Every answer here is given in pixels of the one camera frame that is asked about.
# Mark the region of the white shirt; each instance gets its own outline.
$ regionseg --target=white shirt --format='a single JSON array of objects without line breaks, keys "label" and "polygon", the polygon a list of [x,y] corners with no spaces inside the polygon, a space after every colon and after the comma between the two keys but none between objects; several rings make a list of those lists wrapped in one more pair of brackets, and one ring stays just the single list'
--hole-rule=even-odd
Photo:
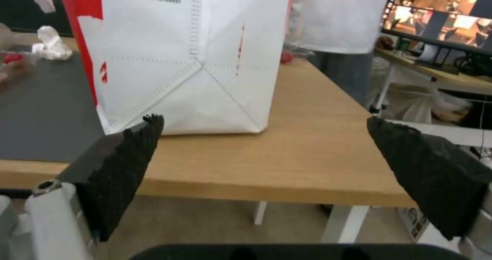
[{"label": "white shirt", "polygon": [[387,0],[295,0],[300,12],[299,45],[316,51],[369,53],[379,35]]}]

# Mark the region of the black foam pad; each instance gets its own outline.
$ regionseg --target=black foam pad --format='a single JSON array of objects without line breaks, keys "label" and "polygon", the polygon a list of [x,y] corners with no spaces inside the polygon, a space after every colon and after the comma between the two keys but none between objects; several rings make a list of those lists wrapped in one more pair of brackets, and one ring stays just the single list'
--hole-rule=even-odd
[{"label": "black foam pad", "polygon": [[116,229],[135,196],[162,133],[162,116],[99,139],[58,179],[76,186],[88,225],[100,241]]},{"label": "black foam pad", "polygon": [[367,129],[399,184],[450,240],[464,236],[482,204],[492,171],[445,138],[372,117]]}]

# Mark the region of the red object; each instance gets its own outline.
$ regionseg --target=red object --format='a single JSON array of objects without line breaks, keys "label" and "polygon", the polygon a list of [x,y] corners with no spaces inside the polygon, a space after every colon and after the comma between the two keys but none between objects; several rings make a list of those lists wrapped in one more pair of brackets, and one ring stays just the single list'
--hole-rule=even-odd
[{"label": "red object", "polygon": [[283,52],[281,57],[280,57],[280,63],[281,64],[289,63],[292,61],[292,59],[294,59],[294,56],[292,55],[292,53]]},{"label": "red object", "polygon": [[101,65],[101,69],[99,70],[99,75],[101,76],[102,83],[108,82],[108,72],[106,70],[106,62]]},{"label": "red object", "polygon": [[9,64],[12,61],[19,61],[22,60],[23,56],[19,53],[9,53],[7,56],[3,59],[4,64]]}]

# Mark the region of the person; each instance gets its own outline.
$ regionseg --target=person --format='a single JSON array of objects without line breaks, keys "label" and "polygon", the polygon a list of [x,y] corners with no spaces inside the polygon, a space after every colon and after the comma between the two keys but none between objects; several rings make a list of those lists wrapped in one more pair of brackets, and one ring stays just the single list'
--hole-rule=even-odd
[{"label": "person", "polygon": [[[314,51],[309,61],[359,104],[369,93],[375,42],[387,0],[294,0],[297,45]],[[379,45],[392,40],[380,38]]]}]

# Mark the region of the red stripe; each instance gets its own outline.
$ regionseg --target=red stripe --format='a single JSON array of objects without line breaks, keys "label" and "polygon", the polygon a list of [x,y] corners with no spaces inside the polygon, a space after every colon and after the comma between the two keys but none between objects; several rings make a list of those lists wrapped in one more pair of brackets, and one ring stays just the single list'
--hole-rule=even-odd
[{"label": "red stripe", "polygon": [[63,5],[65,6],[65,11],[70,26],[72,27],[73,35],[79,46],[94,103],[97,105],[97,96],[95,95],[94,88],[93,63],[77,17],[90,16],[102,20],[102,0],[63,0]]}]

